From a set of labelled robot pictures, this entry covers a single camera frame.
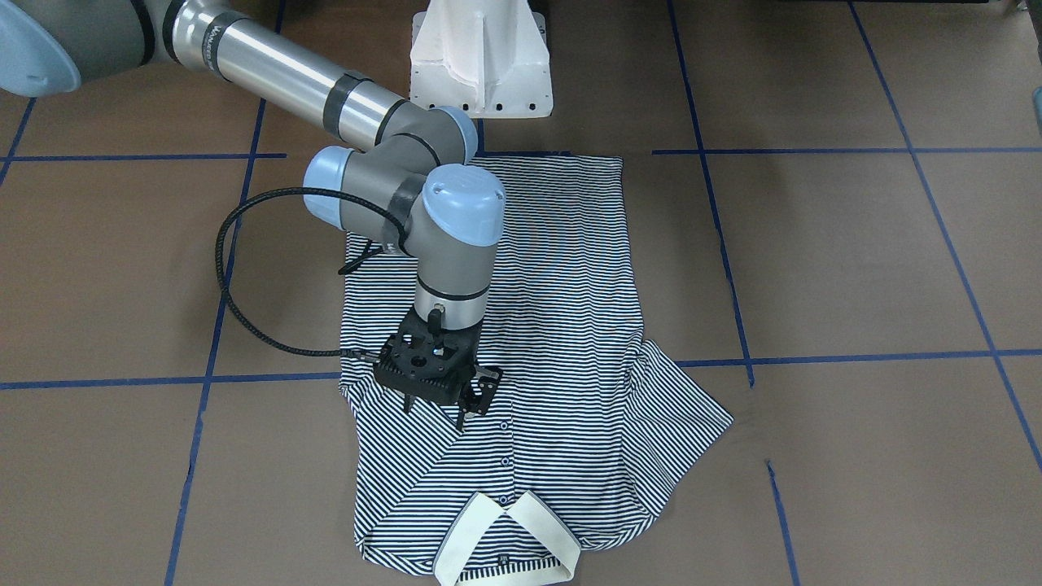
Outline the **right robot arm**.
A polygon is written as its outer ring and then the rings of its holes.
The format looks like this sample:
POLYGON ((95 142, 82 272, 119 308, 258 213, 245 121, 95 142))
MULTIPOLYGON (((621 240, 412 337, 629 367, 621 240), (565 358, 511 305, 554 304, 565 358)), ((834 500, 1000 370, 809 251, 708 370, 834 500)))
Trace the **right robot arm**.
POLYGON ((403 396, 453 405, 455 426, 483 415, 503 376, 481 366, 479 337, 506 190, 474 166, 477 133, 457 107, 424 109, 279 36, 227 1, 4 1, 2 88, 38 98, 149 63, 208 72, 338 138, 318 152, 300 188, 267 190, 230 212, 218 230, 215 270, 225 307, 265 344, 298 356, 257 329, 232 300, 225 238, 250 207, 299 195, 317 218, 367 244, 342 274, 371 257, 417 261, 414 302, 377 352, 336 349, 372 364, 403 396))

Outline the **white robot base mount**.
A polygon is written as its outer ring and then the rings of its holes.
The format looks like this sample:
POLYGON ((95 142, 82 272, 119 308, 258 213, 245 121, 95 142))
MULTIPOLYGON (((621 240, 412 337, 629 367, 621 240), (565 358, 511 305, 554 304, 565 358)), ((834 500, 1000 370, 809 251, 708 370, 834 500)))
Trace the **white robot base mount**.
POLYGON ((537 1, 429 2, 412 18, 407 97, 473 119, 551 116, 548 13, 537 1))

